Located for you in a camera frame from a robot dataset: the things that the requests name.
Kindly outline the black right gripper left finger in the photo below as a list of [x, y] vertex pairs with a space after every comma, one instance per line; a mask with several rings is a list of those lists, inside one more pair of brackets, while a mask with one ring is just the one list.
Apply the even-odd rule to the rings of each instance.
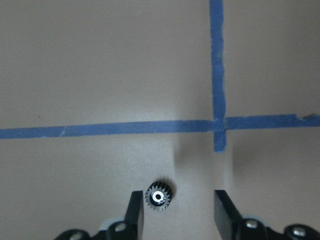
[[133, 191], [124, 219], [111, 224], [107, 230], [108, 240], [141, 240], [144, 226], [143, 191]]

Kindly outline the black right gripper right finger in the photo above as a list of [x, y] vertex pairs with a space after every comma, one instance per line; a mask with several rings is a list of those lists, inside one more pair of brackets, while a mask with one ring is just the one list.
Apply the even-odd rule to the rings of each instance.
[[252, 217], [243, 217], [225, 190], [214, 191], [214, 221], [223, 240], [266, 240], [266, 227]]

